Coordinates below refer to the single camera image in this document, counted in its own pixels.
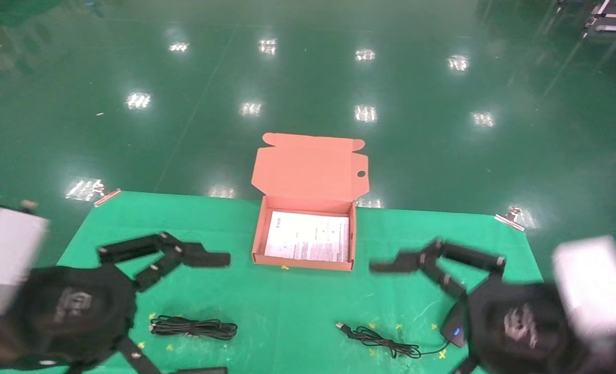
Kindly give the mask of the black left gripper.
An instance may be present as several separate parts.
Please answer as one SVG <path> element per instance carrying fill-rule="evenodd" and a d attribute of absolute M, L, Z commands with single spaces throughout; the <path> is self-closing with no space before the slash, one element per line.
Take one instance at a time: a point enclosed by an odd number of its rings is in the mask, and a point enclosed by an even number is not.
<path fill-rule="evenodd" d="M 160 253 L 133 281 L 114 265 L 91 269 L 54 266 L 33 270 L 6 316 L 19 346 L 13 369 L 65 366 L 93 369 L 115 351 L 136 373 L 161 373 L 128 332 L 134 323 L 137 291 L 147 291 L 179 265 L 226 268 L 231 254 L 209 252 L 201 243 L 169 233 L 135 237 L 98 248 L 101 264 L 116 264 Z M 227 373 L 227 367 L 193 368 L 172 373 Z"/>

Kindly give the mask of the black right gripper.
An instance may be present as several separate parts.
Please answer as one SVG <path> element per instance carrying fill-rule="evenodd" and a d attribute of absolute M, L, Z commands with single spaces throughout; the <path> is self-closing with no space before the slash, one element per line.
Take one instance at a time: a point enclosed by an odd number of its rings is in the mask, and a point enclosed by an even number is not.
<path fill-rule="evenodd" d="M 574 373 L 588 359 L 588 347 L 571 329 L 557 286 L 552 283 L 483 283 L 468 295 L 465 287 L 439 267 L 455 261 L 502 277 L 506 259 L 442 239 L 418 251 L 402 250 L 391 262 L 372 262 L 371 272 L 422 272 L 455 300 L 466 298 L 468 356 L 453 374 Z"/>

